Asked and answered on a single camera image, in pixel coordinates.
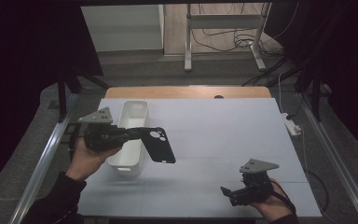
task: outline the gray carpet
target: gray carpet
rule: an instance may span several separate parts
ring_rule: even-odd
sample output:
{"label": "gray carpet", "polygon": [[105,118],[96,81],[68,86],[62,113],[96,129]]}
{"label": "gray carpet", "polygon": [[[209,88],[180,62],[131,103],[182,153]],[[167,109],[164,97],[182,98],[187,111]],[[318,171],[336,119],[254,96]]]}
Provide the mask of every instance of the gray carpet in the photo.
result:
{"label": "gray carpet", "polygon": [[[146,56],[142,60],[139,57],[128,56],[125,58],[102,56],[101,62],[105,77],[102,79],[114,86],[183,86],[183,85],[236,85],[249,78],[260,75],[255,67],[255,62],[250,54],[238,55],[206,55],[195,56],[193,71],[186,73],[181,58],[167,58]],[[267,67],[276,63],[279,58],[266,57]],[[260,80],[260,84],[277,77],[280,72],[290,67],[286,64],[270,77]],[[80,79],[85,90],[80,94],[76,104],[77,109],[72,122],[76,118],[84,116],[97,108],[100,99],[104,96],[104,90],[85,79]],[[291,77],[282,83],[282,109],[289,114],[296,113],[300,105],[298,95],[294,92],[293,84],[296,77]],[[270,88],[270,91],[279,102],[278,87]],[[35,165],[51,135],[58,120],[57,88],[51,86],[41,93],[41,104],[27,133],[21,139],[16,151],[0,174],[0,223],[7,223],[19,201],[25,186],[34,170]],[[347,164],[355,180],[358,183],[358,143],[339,121],[327,103],[326,98],[321,99],[321,116],[326,130],[334,143],[339,148],[339,153]],[[308,169],[319,176],[328,189],[330,204],[325,213],[336,223],[358,223],[358,213],[354,208],[348,193],[343,188],[336,171],[327,158],[324,148],[310,125],[308,117],[299,110],[294,122],[301,125],[305,135],[293,137],[297,155],[304,165],[304,147]],[[37,197],[43,197],[48,193],[54,183],[57,173],[65,170],[69,165],[67,145],[62,143],[49,167],[46,178],[39,190]],[[310,175],[310,184],[316,200],[325,205],[325,191],[319,181]],[[100,219],[100,223],[106,223],[106,219]],[[94,223],[90,218],[87,223]],[[301,218],[300,223],[332,223],[327,217]]]}

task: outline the metal frame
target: metal frame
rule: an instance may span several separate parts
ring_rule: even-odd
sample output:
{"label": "metal frame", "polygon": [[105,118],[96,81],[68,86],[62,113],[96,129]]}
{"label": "metal frame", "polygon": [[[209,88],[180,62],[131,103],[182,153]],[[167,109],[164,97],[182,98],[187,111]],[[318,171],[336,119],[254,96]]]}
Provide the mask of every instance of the metal frame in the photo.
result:
{"label": "metal frame", "polygon": [[191,29],[257,29],[255,40],[250,46],[259,71],[265,71],[266,66],[260,57],[258,43],[263,33],[270,3],[266,3],[261,15],[191,15],[190,4],[187,4],[186,14],[186,49],[185,49],[185,71],[191,71]]}
{"label": "metal frame", "polygon": [[32,174],[25,191],[22,193],[19,203],[17,204],[16,209],[14,210],[13,216],[11,217],[9,223],[21,223],[22,219],[25,217],[28,209],[34,202],[37,192],[42,185],[43,179],[45,178],[46,172],[51,164],[54,154],[58,147],[58,144],[61,141],[62,135],[65,132],[66,125],[68,124],[70,118],[72,117],[72,112],[75,108],[76,102],[78,99],[77,94],[71,94],[67,104],[66,116],[63,118],[62,122],[56,124],[51,137],[46,144],[45,149],[43,150],[40,160],[34,168],[34,173]]}
{"label": "metal frame", "polygon": [[327,131],[324,129],[323,124],[312,115],[310,110],[310,101],[305,96],[301,97],[304,97],[304,110],[307,114],[307,117],[310,120],[310,123],[319,139],[321,140],[328,159],[331,161],[339,179],[341,180],[342,185],[350,196],[351,201],[358,212],[358,185],[352,177],[344,161],[341,159],[338,153],[339,148],[336,148],[336,146],[333,144]]}

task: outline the wall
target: wall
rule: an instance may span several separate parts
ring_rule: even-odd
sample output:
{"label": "wall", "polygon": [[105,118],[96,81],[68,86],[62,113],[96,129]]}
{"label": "wall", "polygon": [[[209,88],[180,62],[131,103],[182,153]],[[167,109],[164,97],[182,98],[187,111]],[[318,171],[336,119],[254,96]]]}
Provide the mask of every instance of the wall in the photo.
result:
{"label": "wall", "polygon": [[162,49],[161,7],[82,7],[97,51]]}

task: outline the person's left hand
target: person's left hand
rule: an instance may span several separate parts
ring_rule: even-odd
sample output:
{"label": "person's left hand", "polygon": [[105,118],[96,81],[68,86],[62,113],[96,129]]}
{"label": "person's left hand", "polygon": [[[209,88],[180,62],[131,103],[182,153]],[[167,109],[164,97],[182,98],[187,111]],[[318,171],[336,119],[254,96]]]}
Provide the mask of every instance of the person's left hand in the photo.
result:
{"label": "person's left hand", "polygon": [[77,181],[86,180],[94,174],[105,160],[115,155],[121,147],[112,148],[104,152],[94,152],[86,147],[83,138],[78,138],[75,144],[75,153],[66,175]]}

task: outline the white table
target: white table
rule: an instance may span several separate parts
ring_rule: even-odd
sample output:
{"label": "white table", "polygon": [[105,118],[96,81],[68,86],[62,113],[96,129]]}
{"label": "white table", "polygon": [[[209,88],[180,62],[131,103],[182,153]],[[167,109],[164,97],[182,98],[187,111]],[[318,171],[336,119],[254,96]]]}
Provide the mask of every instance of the white table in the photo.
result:
{"label": "white table", "polygon": [[[118,123],[129,99],[102,99]],[[299,217],[320,217],[288,132],[272,98],[139,99],[148,102],[146,127],[165,129],[175,164],[145,156],[137,177],[117,175],[106,162],[87,181],[79,213],[104,217],[260,217],[231,206],[220,187],[242,189],[248,160],[277,163],[268,171],[282,184]]]}

